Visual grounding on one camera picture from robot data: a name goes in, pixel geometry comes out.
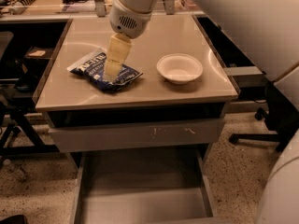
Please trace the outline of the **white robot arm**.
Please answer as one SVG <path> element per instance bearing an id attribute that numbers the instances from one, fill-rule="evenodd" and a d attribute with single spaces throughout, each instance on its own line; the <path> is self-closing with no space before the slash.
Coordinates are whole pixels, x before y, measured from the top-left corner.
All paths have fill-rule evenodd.
<path id="1" fill-rule="evenodd" d="M 269 80 L 270 114 L 287 141 L 265 186 L 254 224 L 299 224 L 299 0 L 193 0 Z"/>

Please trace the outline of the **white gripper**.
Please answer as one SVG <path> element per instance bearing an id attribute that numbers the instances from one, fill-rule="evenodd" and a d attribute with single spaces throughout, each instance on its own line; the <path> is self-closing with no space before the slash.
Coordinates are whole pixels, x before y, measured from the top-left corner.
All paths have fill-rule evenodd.
<path id="1" fill-rule="evenodd" d="M 110 38 L 103 77 L 114 82 L 132 47 L 131 39 L 141 36 L 150 21 L 150 13 L 140 13 L 126 7 L 121 0 L 113 0 L 110 24 L 115 34 Z"/>

